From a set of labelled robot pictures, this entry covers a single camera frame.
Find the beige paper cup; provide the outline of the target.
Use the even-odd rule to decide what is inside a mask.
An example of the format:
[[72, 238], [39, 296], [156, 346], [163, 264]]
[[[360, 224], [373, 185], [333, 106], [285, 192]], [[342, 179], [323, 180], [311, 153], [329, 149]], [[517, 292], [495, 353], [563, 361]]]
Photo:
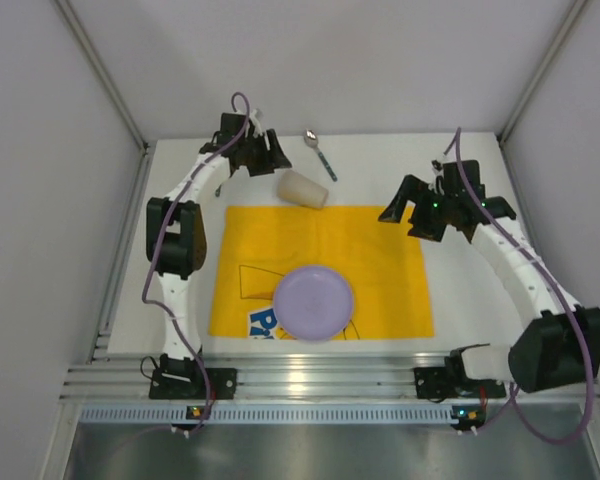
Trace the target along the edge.
[[325, 206], [329, 191], [309, 178], [289, 170], [280, 177], [276, 195], [288, 203], [320, 210]]

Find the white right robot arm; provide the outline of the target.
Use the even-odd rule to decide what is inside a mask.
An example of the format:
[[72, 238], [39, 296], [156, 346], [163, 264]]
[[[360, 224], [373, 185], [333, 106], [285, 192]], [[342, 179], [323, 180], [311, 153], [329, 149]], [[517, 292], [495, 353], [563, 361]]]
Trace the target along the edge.
[[461, 232], [500, 280], [522, 325], [511, 346], [453, 350], [445, 359], [448, 369], [463, 383], [512, 382], [526, 393], [596, 379], [600, 308], [584, 307], [553, 279], [509, 202], [487, 196], [478, 161], [436, 161], [433, 169], [431, 183], [405, 176], [379, 221], [400, 223], [412, 203], [410, 236], [439, 242], [449, 226]]

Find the aluminium frame post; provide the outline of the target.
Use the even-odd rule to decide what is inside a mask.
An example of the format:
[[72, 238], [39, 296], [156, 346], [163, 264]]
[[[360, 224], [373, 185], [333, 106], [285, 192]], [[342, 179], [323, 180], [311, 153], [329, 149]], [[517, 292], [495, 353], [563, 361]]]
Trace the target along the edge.
[[127, 103], [72, 2], [69, 0], [51, 0], [51, 4], [57, 10], [60, 18], [68, 28], [71, 37], [76, 42], [79, 50], [89, 65], [89, 68], [119, 119], [124, 124], [134, 144], [140, 151], [146, 151], [148, 142], [133, 118]]
[[498, 145], [501, 148], [507, 144], [515, 132], [518, 124], [522, 120], [546, 78], [551, 73], [551, 70], [561, 56], [563, 50], [566, 48], [566, 45], [576, 31], [578, 25], [581, 23], [590, 5], [591, 1], [589, 0], [573, 0], [569, 2], [566, 12], [550, 37], [549, 43], [541, 50], [542, 55], [540, 56], [539, 61], [532, 69], [529, 78], [524, 84], [524, 88], [516, 98], [502, 128], [496, 135]]

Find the purple plastic plate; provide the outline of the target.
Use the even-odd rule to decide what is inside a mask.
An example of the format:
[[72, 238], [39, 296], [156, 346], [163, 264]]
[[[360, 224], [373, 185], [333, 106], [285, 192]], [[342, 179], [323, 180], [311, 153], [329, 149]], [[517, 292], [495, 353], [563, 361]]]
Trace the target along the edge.
[[282, 329], [294, 339], [328, 341], [349, 325], [354, 294], [337, 271], [308, 265], [294, 269], [279, 281], [272, 308]]

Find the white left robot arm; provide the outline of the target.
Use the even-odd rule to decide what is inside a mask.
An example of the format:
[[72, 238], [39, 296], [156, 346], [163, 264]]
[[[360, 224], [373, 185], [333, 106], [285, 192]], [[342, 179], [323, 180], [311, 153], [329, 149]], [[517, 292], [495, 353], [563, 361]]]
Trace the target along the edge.
[[189, 326], [188, 313], [189, 289], [207, 254], [203, 204], [242, 168], [256, 177], [290, 167], [276, 132], [263, 129], [256, 113], [236, 110], [221, 115], [219, 130], [201, 147], [184, 178], [166, 195], [148, 200], [150, 266], [141, 298], [165, 317], [159, 377], [194, 386], [204, 382], [202, 342], [198, 328]]

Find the aluminium mounting rail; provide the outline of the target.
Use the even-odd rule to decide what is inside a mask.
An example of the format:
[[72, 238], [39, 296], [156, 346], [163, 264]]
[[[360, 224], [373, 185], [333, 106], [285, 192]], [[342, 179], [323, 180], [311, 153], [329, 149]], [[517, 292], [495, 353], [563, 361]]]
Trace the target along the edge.
[[[237, 371], [235, 397], [244, 401], [413, 400], [416, 367], [440, 366], [449, 351], [475, 343], [511, 344], [514, 323], [438, 325], [429, 339], [404, 341], [293, 341], [207, 337], [211, 367]], [[70, 366], [65, 401], [135, 401], [148, 397], [148, 356], [163, 345], [162, 322], [132, 322], [100, 331], [87, 361]]]

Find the yellow pikachu cloth placemat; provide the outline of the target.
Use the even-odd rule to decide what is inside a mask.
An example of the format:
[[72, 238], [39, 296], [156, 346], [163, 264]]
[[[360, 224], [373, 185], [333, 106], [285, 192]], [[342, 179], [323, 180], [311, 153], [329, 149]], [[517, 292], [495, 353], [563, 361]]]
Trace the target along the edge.
[[378, 221], [379, 206], [231, 206], [218, 259], [209, 333], [289, 339], [272, 310], [292, 270], [329, 267], [352, 288], [353, 317], [338, 341], [430, 338], [434, 320], [417, 239]]

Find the left aluminium frame post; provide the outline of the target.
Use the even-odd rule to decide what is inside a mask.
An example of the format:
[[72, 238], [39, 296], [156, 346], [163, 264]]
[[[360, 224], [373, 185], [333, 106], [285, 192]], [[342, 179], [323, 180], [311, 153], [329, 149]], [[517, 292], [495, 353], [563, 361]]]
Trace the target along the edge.
[[146, 151], [148, 142], [133, 118], [127, 103], [72, 2], [69, 0], [51, 0], [51, 4], [57, 10], [60, 18], [68, 28], [71, 37], [76, 42], [79, 50], [89, 65], [89, 68], [119, 119], [124, 124], [134, 144], [140, 151]]

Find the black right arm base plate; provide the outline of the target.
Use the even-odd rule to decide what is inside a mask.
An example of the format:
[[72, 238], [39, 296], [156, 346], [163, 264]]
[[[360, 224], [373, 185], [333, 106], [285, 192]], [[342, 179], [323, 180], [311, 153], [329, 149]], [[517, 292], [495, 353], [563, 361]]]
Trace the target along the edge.
[[441, 403], [448, 399], [502, 399], [503, 384], [494, 380], [460, 380], [444, 367], [413, 369], [416, 396], [420, 400]]

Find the right aluminium frame post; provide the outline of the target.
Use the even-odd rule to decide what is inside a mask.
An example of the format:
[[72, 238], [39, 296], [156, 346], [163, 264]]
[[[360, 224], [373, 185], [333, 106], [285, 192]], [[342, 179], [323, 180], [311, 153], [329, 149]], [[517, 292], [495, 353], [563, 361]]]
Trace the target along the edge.
[[566, 48], [566, 45], [576, 31], [578, 25], [581, 23], [590, 5], [591, 1], [589, 0], [573, 0], [569, 2], [566, 12], [550, 37], [549, 43], [541, 50], [542, 55], [540, 56], [539, 61], [532, 69], [529, 78], [524, 84], [524, 88], [516, 98], [502, 128], [496, 135], [498, 145], [501, 148], [507, 144], [515, 132], [518, 124], [522, 120], [546, 78], [551, 73], [551, 70], [561, 56], [563, 50]]

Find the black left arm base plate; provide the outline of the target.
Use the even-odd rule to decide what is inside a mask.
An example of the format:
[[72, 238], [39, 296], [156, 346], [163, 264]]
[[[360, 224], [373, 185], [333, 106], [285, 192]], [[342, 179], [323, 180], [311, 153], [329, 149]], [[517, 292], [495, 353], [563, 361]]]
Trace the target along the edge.
[[[208, 368], [211, 400], [231, 400], [237, 388], [237, 373], [234, 368]], [[199, 371], [193, 377], [185, 377], [162, 369], [152, 374], [149, 389], [152, 400], [205, 400], [206, 384]]]

